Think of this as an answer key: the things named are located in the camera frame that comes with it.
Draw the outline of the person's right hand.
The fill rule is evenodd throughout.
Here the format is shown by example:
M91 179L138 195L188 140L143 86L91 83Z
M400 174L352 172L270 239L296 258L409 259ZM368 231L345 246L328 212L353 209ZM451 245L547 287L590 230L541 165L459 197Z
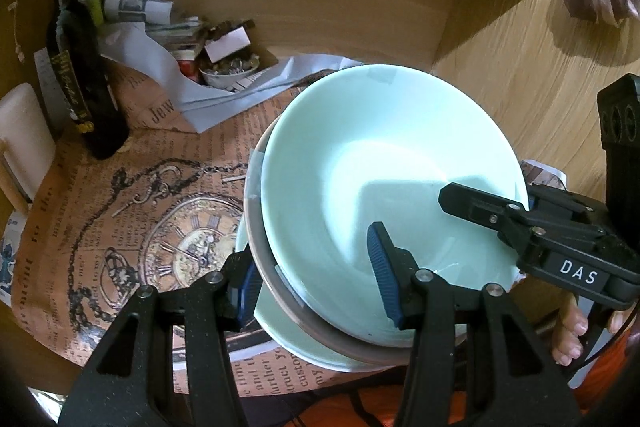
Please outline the person's right hand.
M620 333L628 320L631 322L620 339L616 341L616 345L599 358L590 374L599 372L604 376L617 376L626 365L627 359L638 351L637 310L629 308L625 311L615 311L606 328L611 334ZM556 363L569 366L582 355L584 352L582 336L587 329L588 319L578 307L577 298L570 291L562 291L561 306L551 340L551 354Z

